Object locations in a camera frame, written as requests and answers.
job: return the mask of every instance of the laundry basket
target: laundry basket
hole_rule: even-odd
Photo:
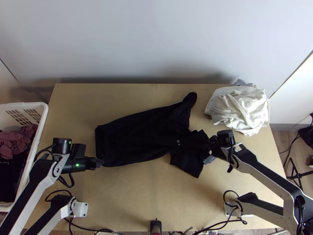
[[[37,124],[32,146],[23,170],[16,198],[21,194],[28,180],[28,175],[37,152],[40,136],[48,114],[48,105],[43,102],[9,103],[0,105],[0,130],[16,131],[28,124]],[[13,202],[0,202],[0,212],[8,212]]]

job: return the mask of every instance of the table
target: table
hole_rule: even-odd
[[[53,137],[67,137],[73,143],[86,144],[86,155],[95,157],[94,130],[98,125],[180,102],[192,91],[198,94],[198,100],[191,111],[190,130],[203,129],[210,137],[226,129],[223,125],[213,125],[204,114],[214,90],[224,86],[227,85],[56,84],[38,150],[51,145]],[[269,126],[252,137],[238,132],[234,135],[261,163],[285,177]],[[74,219],[74,223],[96,229],[148,231],[149,221],[158,218],[164,231],[184,231],[190,226],[199,230],[227,219],[222,195],[229,189],[239,195],[255,192],[261,200],[282,206],[282,199],[252,176],[236,170],[227,173],[228,164],[220,159],[204,166],[198,179],[169,162],[167,154],[148,162],[74,173],[75,186],[70,190],[79,201],[89,203],[87,217]],[[27,228],[49,208],[45,196],[62,188],[65,187],[57,182],[45,191]],[[256,216],[246,220],[247,225],[233,222],[225,229],[276,227]],[[55,229],[68,230],[68,223],[60,221]]]

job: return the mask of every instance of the cable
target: cable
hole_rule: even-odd
[[[292,147],[293,143],[294,143],[299,137],[300,137],[299,134],[297,134],[296,137],[295,137],[295,138],[293,139],[293,141],[291,142],[289,148],[288,148],[288,154],[287,154],[287,156],[286,156],[286,158],[285,158],[285,160],[284,160],[284,164],[283,164],[283,167],[284,167],[284,168],[285,168],[285,166],[286,166],[288,157],[289,157],[289,155],[290,155],[291,147]]]
[[[233,147],[235,143],[233,143],[234,139],[233,138],[230,138],[229,141],[230,141],[230,148],[228,150],[228,157],[227,157],[227,161],[229,163],[229,168],[227,170],[227,173],[230,173],[233,169],[233,166],[232,164],[234,163],[234,161],[232,161],[232,154],[235,153],[235,148]]]
[[[311,116],[311,118],[312,118],[312,121],[311,121],[311,124],[309,125],[309,127],[312,127],[312,128],[313,128],[313,126],[312,126],[312,124],[313,124],[313,113],[310,113],[310,116]],[[300,137],[300,135],[299,135],[299,133],[298,133],[298,134],[296,135],[296,137],[293,139],[293,141],[291,142],[290,146],[289,146],[285,151],[279,152],[279,154],[282,154],[282,153],[285,153],[285,152],[288,151],[288,154],[287,154],[287,156],[286,156],[286,158],[285,158],[285,160],[284,160],[284,164],[283,164],[284,168],[285,168],[285,166],[286,166],[288,157],[289,157],[289,155],[290,155],[291,147],[292,147],[293,143],[294,143],[299,137]]]
[[[228,217],[228,219],[227,219],[226,221],[222,221],[222,222],[216,223],[216,224],[214,224],[214,225],[211,225],[210,227],[207,227],[207,228],[205,228],[205,229],[202,229],[202,230],[200,230],[200,231],[197,231],[197,232],[194,233],[194,235],[198,235],[199,233],[202,233],[202,232],[205,232],[205,231],[220,230],[220,229],[224,228],[229,222],[239,222],[239,221],[241,221],[243,224],[247,224],[247,222],[246,222],[245,220],[243,220],[241,217],[240,217],[239,219],[230,220],[230,217],[232,216],[232,214],[234,213],[234,211],[235,211],[236,209],[237,209],[237,207],[232,210],[232,212],[230,213],[230,215],[229,215],[229,217]],[[220,228],[214,228],[214,229],[212,229],[213,227],[215,227],[215,226],[217,226],[217,225],[219,225],[219,224],[224,224],[224,225],[221,226]]]
[[[299,200],[297,200],[298,208],[299,208],[299,223],[297,226],[297,235],[301,235],[302,226],[303,226],[303,207]]]
[[[102,229],[90,229],[90,228],[84,228],[84,227],[81,227],[77,224],[74,224],[72,221],[73,221],[73,218],[71,218],[70,220],[68,220],[67,218],[64,218],[68,223],[69,223],[69,226],[74,226],[74,227],[77,227],[81,230],[86,230],[86,231],[92,231],[92,232],[96,232],[95,234],[97,234],[98,232],[107,232],[107,233],[114,233],[114,234],[117,234],[117,235],[123,235],[122,233],[119,233],[119,232],[114,232],[113,230],[111,229],[107,229],[107,228],[102,228]]]
[[[230,207],[237,207],[236,205],[230,205],[230,204],[228,204],[228,203],[226,202],[226,200],[225,200],[225,195],[226,195],[228,192],[233,192],[234,194],[237,195],[237,197],[239,197],[239,195],[238,195],[235,191],[233,191],[233,190],[227,190],[227,191],[225,191],[224,194],[223,194],[224,203],[225,203],[227,206],[230,206]]]
[[[71,235],[73,235],[72,229],[71,229],[72,221],[73,221],[73,218],[70,219],[70,223],[68,224],[68,230],[69,230]]]
[[[169,233],[169,235],[174,235],[175,233],[179,233],[180,235],[182,235],[183,234],[183,232],[182,231],[173,231],[173,232],[168,232]]]
[[[183,233],[183,235],[186,235],[186,233],[188,233],[190,230],[192,230],[193,229],[193,227],[191,226],[190,228],[188,228],[188,229],[186,229],[185,231],[184,231],[184,233]]]
[[[68,190],[66,190],[66,189],[60,189],[60,190],[53,191],[53,192],[50,193],[48,196],[46,196],[45,202],[51,202],[51,200],[48,200],[48,198],[49,198],[52,194],[58,193],[58,192],[67,192],[71,197],[73,196],[70,191],[68,191]]]
[[[64,186],[66,186],[68,188],[72,188],[75,185],[75,181],[74,181],[74,178],[72,176],[72,173],[69,173],[68,176],[71,180],[71,185],[69,185],[62,176],[59,176],[58,181],[60,181]]]
[[[48,150],[48,149],[50,149],[50,148],[52,148],[52,147],[54,147],[54,146],[55,146],[55,144],[50,145],[50,146],[48,146],[48,147],[46,147],[46,148],[40,150],[40,151],[35,155],[34,162],[37,160],[37,158],[39,157],[39,155],[40,155],[41,153],[43,153],[43,152],[49,152],[49,153],[51,154],[51,156],[54,157],[54,156],[53,156],[53,153]]]

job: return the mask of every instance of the black tripod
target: black tripod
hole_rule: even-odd
[[[291,161],[291,164],[292,164],[292,173],[291,173],[291,176],[288,176],[288,177],[287,177],[287,179],[292,179],[292,180],[295,182],[295,184],[296,184],[299,188],[301,188],[301,190],[303,190],[302,184],[301,184],[301,178],[302,178],[303,176],[313,174],[313,170],[310,170],[310,171],[305,172],[305,173],[299,173],[298,170],[297,170],[297,168],[296,168],[296,166],[295,166],[295,164],[294,164],[294,162],[293,162],[293,160],[292,160],[292,158],[290,158],[290,161]]]

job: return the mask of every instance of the white wall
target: white wall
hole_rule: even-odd
[[[313,112],[313,55],[270,99],[270,122],[310,124]]]
[[[232,78],[203,81],[242,78],[270,96],[313,49],[312,9],[295,0],[1,0],[0,58],[22,82],[221,72]]]
[[[16,102],[14,89],[19,87],[18,81],[0,61],[0,104]]]

